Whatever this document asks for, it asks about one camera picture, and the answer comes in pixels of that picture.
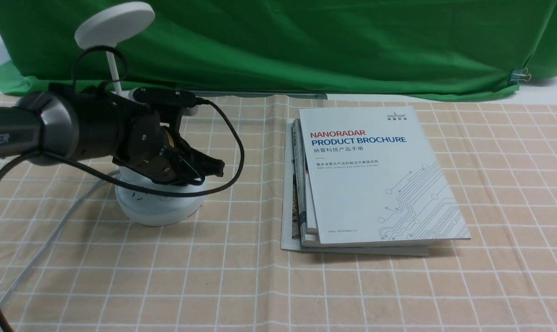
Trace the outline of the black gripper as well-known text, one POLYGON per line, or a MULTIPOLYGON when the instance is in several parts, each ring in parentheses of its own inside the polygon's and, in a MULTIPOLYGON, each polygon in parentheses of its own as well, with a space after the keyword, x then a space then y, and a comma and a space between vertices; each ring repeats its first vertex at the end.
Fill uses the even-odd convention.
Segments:
POLYGON ((111 92, 102 92, 106 122, 101 153, 118 166, 163 185, 194 185, 205 177, 224 176, 225 163, 194 148, 186 148, 179 134, 160 124, 158 111, 111 92))

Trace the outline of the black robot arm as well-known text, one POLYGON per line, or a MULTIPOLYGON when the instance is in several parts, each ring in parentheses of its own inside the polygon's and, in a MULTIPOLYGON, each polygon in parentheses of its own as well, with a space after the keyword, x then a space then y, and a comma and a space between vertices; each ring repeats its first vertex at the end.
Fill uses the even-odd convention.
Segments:
POLYGON ((31 151, 69 160, 112 157, 156 184, 197 185, 222 177, 225 167, 179 134, 182 116, 196 114, 199 105, 191 92, 136 88, 122 97, 102 87, 74 92, 52 83, 14 107, 0 107, 0 158, 31 151))

